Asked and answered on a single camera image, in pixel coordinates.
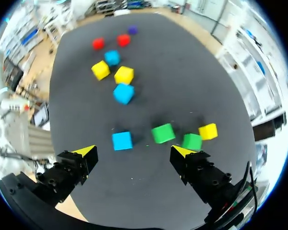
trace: cable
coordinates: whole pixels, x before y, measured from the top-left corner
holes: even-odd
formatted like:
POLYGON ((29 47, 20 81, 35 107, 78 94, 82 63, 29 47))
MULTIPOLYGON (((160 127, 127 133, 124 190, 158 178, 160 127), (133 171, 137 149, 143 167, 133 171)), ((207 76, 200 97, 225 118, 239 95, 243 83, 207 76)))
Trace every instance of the cable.
POLYGON ((258 208, 258 200, 257 200, 257 194, 256 194, 256 190, 255 190, 255 182, 254 182, 252 167, 250 167, 250 175, 251 175, 252 191, 253 191, 254 201, 255 201, 254 212, 253 212, 252 217, 251 217, 251 218, 253 218, 255 213, 256 213, 256 210, 258 208))
POLYGON ((219 217, 215 217, 215 219, 213 219, 212 221, 213 222, 216 222, 218 219, 220 219, 225 213, 227 213, 227 211, 233 206, 233 204, 235 203, 235 201, 238 199, 238 197, 240 196, 240 194, 243 192, 243 189, 246 185, 246 181, 247 181, 247 178, 248 178, 248 174, 249 174, 249 170, 250 170, 250 165, 251 165, 251 162, 248 161, 247 164, 246 164, 246 169, 245 169, 245 172, 244 172, 244 176, 243 176, 243 179, 241 180, 241 184, 240 184, 240 187, 239 189, 237 190, 236 194, 233 196, 232 200, 230 201, 229 205, 227 206, 226 209, 222 209, 220 210, 220 215, 219 217))

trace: purple cube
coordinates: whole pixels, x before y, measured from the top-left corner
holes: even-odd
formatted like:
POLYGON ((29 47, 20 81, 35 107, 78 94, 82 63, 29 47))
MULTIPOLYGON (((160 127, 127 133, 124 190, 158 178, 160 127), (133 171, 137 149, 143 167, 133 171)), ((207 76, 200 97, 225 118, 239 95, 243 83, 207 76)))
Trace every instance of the purple cube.
POLYGON ((138 33, 138 27, 136 27, 135 25, 129 26, 128 33, 131 34, 131 35, 137 34, 138 33))

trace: black table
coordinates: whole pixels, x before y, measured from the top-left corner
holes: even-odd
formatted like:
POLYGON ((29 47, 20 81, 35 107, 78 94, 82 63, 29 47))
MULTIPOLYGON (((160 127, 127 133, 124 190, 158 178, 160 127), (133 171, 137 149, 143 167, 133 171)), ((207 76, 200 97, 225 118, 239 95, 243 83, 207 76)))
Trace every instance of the black table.
POLYGON ((255 165, 252 126, 234 83, 212 54, 191 34, 158 14, 105 18, 61 39, 50 82, 50 123, 55 152, 97 145, 99 162, 72 198, 93 223, 188 230, 203 224, 210 207, 184 186, 169 162, 170 146, 185 133, 216 123, 218 138, 204 141, 210 161, 242 177, 255 165), (117 35, 135 24, 139 33, 127 47, 117 35), (93 51, 94 38, 106 46, 93 51), (113 98, 113 74, 97 81, 91 67, 116 49, 120 65, 134 69, 135 97, 128 105, 113 98), (151 127, 171 123, 176 139, 155 144, 151 127), (111 135, 129 130, 134 147, 114 151, 111 135))

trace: wooden floor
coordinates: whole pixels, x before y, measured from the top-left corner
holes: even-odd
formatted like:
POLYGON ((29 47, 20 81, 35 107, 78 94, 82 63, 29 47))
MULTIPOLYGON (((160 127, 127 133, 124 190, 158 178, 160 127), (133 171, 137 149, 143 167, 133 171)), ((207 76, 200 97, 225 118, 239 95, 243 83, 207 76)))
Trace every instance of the wooden floor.
MULTIPOLYGON (((216 54, 217 51, 221 48, 221 44, 216 41, 209 32, 204 30, 199 26, 195 21, 186 17, 185 15, 180 15, 170 12, 169 9, 143 9, 143 10, 133 10, 132 13, 144 13, 144 12, 160 12, 164 16, 168 17, 175 23, 179 24, 192 35, 194 35, 212 54, 216 54)), ((101 20, 104 18, 104 15, 97 14, 92 17, 86 18, 78 23, 79 26, 93 23, 95 21, 101 20)), ((49 38, 45 38, 43 42, 37 45, 34 48, 36 58, 29 70, 29 72, 23 77, 23 85, 28 85, 33 80, 38 84, 39 90, 36 90, 34 93, 48 101, 49 99, 49 83, 52 71, 53 61, 56 55, 56 50, 52 54, 49 54, 49 50, 53 46, 49 38)), ((80 213, 75 203, 73 202, 71 196, 69 196, 64 203, 57 204, 56 209, 66 213, 72 217, 87 221, 83 215, 80 213)))

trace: screw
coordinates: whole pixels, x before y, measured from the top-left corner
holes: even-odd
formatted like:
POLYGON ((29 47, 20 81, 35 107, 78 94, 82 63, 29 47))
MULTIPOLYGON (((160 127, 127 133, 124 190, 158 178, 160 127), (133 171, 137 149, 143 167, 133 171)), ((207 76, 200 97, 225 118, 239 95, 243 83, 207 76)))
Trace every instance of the screw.
POLYGON ((59 168, 60 167, 60 164, 58 162, 54 162, 53 165, 54 165, 55 168, 59 168))
POLYGON ((38 172, 38 173, 36 174, 36 177, 37 177, 37 179, 39 179, 39 180, 43 180, 43 179, 44 179, 43 174, 40 173, 40 172, 38 172))
POLYGON ((216 180, 212 181, 212 185, 213 185, 213 186, 217 186, 218 184, 219 184, 218 181, 216 181, 216 180))
POLYGON ((48 183, 49 183, 49 184, 54 184, 54 180, 53 180, 53 179, 50 179, 48 183))

